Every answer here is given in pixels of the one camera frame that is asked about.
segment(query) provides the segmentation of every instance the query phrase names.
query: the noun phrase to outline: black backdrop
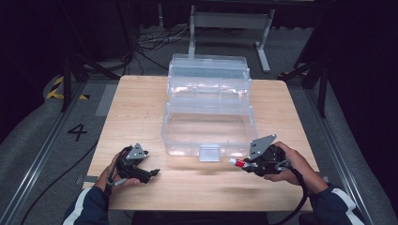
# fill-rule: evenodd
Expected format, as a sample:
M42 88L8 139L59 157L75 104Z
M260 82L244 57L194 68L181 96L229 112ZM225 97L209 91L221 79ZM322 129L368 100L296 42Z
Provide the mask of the black backdrop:
M398 9L395 1L337 1L302 62L328 51L329 82L368 165L398 212Z

